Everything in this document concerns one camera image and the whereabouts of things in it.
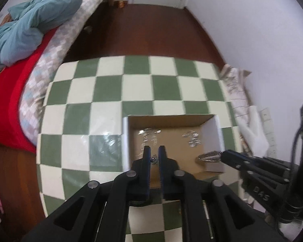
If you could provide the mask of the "cardboard box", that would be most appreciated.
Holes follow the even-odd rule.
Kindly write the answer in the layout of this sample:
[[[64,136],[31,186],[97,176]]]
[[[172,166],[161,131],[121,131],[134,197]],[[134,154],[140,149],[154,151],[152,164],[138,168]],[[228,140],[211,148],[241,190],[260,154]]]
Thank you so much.
[[[122,121],[122,168],[128,171],[143,149],[151,149],[150,186],[160,187],[158,149],[199,180],[225,172],[221,162],[204,162],[198,156],[223,151],[224,140],[217,115],[127,116]]]

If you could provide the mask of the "green white checkered tablecloth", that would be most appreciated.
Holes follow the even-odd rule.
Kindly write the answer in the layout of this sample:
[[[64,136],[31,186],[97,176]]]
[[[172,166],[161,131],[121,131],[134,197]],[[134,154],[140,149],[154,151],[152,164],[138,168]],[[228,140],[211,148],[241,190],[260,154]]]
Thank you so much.
[[[122,120],[130,115],[215,114],[224,145],[241,150],[227,89],[215,65],[159,56],[63,63],[48,85],[37,142],[45,215],[90,180],[126,170]]]

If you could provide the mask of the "red bed blanket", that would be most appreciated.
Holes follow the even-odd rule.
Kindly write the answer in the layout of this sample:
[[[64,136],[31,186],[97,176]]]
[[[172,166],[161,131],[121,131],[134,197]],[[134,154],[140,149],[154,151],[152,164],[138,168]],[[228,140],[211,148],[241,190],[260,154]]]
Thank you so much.
[[[19,125],[18,107],[22,91],[34,66],[58,27],[44,34],[42,43],[28,58],[10,67],[0,66],[0,143],[34,153],[36,146],[26,141]]]

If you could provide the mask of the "grey checkered mattress sheet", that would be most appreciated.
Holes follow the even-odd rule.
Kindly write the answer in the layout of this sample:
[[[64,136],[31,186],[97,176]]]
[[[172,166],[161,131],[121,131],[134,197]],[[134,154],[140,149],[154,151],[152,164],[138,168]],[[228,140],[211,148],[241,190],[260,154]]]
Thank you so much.
[[[102,2],[103,0],[82,0],[72,18],[58,27],[25,83],[18,107],[19,125],[22,136],[33,146],[37,145],[48,86],[85,23]]]

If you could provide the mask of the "blue quilted duvet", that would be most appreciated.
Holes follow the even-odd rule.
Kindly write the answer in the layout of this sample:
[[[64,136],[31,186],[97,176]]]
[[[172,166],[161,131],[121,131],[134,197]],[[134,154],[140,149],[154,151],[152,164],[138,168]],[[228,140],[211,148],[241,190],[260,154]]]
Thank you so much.
[[[28,58],[44,34],[70,20],[83,0],[31,0],[8,9],[11,21],[0,26],[0,66]]]

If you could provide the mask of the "white wall socket strip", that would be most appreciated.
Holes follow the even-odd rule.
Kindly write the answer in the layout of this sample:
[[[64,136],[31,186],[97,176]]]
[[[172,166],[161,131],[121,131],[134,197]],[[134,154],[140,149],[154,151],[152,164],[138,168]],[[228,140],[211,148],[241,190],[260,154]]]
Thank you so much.
[[[275,134],[274,134],[274,126],[273,121],[270,116],[269,108],[264,108],[260,112],[263,130],[267,141],[269,143],[269,149],[267,151],[267,156],[272,158],[277,158],[277,146],[275,141]]]

